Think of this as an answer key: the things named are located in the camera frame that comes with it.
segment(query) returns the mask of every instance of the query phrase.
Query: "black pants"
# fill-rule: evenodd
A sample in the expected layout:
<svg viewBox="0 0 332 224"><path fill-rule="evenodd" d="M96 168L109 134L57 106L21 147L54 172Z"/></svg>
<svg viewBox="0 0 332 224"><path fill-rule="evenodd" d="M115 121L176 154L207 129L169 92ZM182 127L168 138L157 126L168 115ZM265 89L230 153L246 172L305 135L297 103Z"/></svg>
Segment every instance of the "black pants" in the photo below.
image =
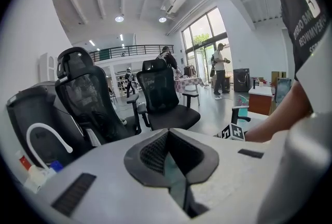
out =
<svg viewBox="0 0 332 224"><path fill-rule="evenodd" d="M216 85L214 86L214 93L217 93L220 85L222 86L222 91L225 92L225 70L220 70L220 71L216 71L217 74L217 81L216 81Z"/></svg>
<svg viewBox="0 0 332 224"><path fill-rule="evenodd" d="M129 93L130 93L130 92L129 92L130 87L131 87L131 89L132 89L132 91L133 91L133 94L135 94L135 89L133 88L133 85L131 84L130 81L128 81L128 85L127 85L127 97L130 96L130 94L129 94Z"/></svg>

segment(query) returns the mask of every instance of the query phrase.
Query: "balcony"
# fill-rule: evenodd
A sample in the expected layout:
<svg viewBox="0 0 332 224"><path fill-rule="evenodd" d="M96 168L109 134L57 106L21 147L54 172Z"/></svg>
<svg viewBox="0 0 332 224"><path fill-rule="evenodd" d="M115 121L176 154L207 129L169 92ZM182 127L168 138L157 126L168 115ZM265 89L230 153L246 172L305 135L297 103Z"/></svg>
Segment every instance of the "balcony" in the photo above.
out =
<svg viewBox="0 0 332 224"><path fill-rule="evenodd" d="M161 53L161 50L164 46L168 46L170 48L170 52L174 53L173 45L133 45L102 49L100 51L91 52L90 55L94 62L144 54L156 54L157 56Z"/></svg>

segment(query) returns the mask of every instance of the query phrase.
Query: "ceiling light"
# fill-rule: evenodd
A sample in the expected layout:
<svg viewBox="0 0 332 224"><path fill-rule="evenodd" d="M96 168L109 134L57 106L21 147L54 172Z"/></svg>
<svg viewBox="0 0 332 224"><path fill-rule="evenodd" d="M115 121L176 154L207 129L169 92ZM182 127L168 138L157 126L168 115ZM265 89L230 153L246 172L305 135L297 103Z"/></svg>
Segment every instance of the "ceiling light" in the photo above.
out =
<svg viewBox="0 0 332 224"><path fill-rule="evenodd" d="M117 17L115 18L115 21L116 21L116 22L122 22L123 20L124 20L123 16L117 16Z"/></svg>
<svg viewBox="0 0 332 224"><path fill-rule="evenodd" d="M163 17L163 18L160 18L160 19L159 19L159 22L164 23L164 22L166 22L166 20L167 20L167 18L164 18L164 17Z"/></svg>

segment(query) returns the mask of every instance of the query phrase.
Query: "chair seat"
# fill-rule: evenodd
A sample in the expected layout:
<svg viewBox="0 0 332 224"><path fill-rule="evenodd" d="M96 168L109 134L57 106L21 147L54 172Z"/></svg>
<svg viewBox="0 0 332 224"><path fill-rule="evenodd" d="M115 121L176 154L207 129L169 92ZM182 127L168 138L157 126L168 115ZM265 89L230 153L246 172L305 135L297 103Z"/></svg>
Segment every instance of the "chair seat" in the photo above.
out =
<svg viewBox="0 0 332 224"><path fill-rule="evenodd" d="M186 106L177 105L168 112L148 114L152 130L162 128L189 129L201 119L201 115Z"/></svg>

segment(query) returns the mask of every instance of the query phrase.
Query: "chair headrest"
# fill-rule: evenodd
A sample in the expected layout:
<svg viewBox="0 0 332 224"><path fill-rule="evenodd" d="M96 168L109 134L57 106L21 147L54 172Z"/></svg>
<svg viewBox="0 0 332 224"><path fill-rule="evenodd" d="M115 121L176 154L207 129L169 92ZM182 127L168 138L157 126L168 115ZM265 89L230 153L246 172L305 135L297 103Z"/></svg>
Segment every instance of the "chair headrest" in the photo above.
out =
<svg viewBox="0 0 332 224"><path fill-rule="evenodd" d="M154 59L143 62L142 71L161 71L167 68L167 64L164 59Z"/></svg>
<svg viewBox="0 0 332 224"><path fill-rule="evenodd" d="M57 76L61 79L68 76L70 71L89 66L93 66L93 60L84 48L69 48L58 56Z"/></svg>

